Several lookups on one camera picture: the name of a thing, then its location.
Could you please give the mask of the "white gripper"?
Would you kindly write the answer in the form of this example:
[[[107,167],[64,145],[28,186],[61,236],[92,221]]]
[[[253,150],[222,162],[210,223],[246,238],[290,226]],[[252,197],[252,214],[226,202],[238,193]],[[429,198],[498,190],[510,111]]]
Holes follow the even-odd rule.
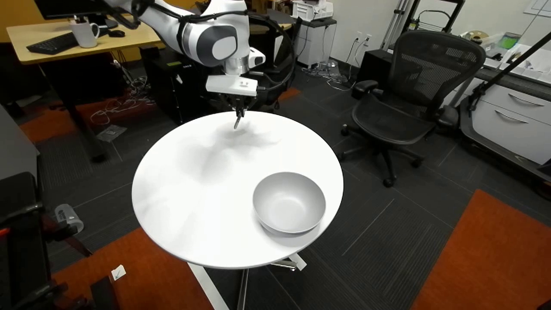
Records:
[[[241,78],[241,76],[209,76],[205,88],[210,93],[255,97],[259,81],[250,78]],[[233,99],[233,107],[234,107],[234,121],[240,116],[245,117],[245,111],[246,111],[245,99]]]

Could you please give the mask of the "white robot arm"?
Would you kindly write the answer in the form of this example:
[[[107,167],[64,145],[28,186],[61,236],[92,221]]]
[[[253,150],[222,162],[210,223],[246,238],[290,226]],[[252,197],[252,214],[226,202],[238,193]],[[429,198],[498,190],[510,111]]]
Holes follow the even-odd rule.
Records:
[[[245,99],[259,95],[259,81],[248,73],[265,62],[265,55],[250,45],[250,16],[246,0],[210,0],[202,14],[167,4],[166,0],[104,0],[105,11],[129,30],[141,23],[174,52],[203,68],[221,68],[209,76],[205,90],[233,95],[234,126],[245,117]]]

